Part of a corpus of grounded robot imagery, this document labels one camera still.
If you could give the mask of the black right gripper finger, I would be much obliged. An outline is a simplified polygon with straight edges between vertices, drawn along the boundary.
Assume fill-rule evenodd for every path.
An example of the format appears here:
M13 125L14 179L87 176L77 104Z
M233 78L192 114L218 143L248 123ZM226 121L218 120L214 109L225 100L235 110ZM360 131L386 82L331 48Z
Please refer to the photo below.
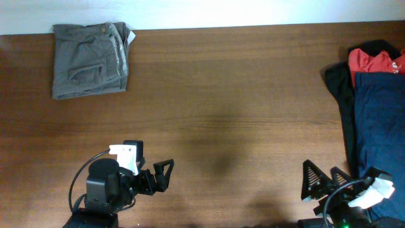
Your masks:
M332 189L336 190L338 187L343 186L344 184L347 184L353 179L343 172L340 168L338 167L333 167L330 169L331 177L332 177Z
M303 162L301 200L318 200L332 190L332 179L322 172L311 160Z

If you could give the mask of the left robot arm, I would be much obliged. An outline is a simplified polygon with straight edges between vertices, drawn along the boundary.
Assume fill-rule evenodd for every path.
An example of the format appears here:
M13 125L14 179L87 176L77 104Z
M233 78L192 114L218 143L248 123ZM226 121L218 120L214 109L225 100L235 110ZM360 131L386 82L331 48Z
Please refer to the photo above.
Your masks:
M91 158L75 174L68 193L71 217L64 228L118 228L118 213L136 203L138 194L152 196L165 192L170 183L174 160L153 165L155 173L143 170L146 160L144 143L126 140ZM72 201L74 183L82 170L88 167L86 193Z

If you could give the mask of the grey shorts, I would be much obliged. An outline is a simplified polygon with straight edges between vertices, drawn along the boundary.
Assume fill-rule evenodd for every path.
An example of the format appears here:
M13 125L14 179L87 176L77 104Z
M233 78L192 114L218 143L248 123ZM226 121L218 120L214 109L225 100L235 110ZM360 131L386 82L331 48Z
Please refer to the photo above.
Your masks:
M135 34L125 23L56 24L53 32L53 99L126 91Z

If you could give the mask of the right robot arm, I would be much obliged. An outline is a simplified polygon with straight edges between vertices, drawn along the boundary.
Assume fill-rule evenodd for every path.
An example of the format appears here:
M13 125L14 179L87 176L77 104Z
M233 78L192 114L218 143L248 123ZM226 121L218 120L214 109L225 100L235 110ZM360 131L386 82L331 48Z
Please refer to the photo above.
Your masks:
M371 219L369 208L389 199L394 191L392 176L371 167L365 176L353 179L338 167L330 169L331 176L321 171L311 160L303 162L301 199L316 200L313 209L316 218L298 220L297 226L309 227L404 227L404 222L384 218L381 222Z

